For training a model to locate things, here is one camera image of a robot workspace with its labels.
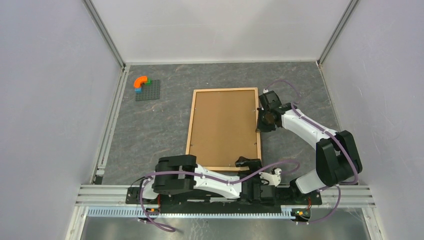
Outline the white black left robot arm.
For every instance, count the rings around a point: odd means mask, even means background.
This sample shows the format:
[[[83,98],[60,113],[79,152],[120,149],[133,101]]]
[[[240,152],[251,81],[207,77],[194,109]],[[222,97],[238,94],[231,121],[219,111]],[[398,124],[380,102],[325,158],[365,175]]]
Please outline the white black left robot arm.
[[[247,204],[275,202],[275,189],[281,183],[280,168],[264,167],[260,159],[242,156],[235,165],[248,169],[225,175],[198,164],[195,155],[162,157],[153,172],[138,180],[138,187],[130,185],[126,202],[151,204],[165,195],[186,200],[218,197]]]

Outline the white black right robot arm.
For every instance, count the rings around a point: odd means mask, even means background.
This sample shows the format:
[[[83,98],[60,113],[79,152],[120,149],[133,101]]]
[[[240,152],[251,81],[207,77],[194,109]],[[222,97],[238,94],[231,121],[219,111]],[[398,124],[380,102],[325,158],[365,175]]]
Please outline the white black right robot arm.
[[[354,185],[363,166],[353,135],[325,127],[303,114],[294,103],[283,104],[278,95],[265,89],[258,97],[260,108],[256,130],[261,133],[284,128],[315,150],[315,168],[293,181],[289,199],[302,204],[313,191],[336,185]]]

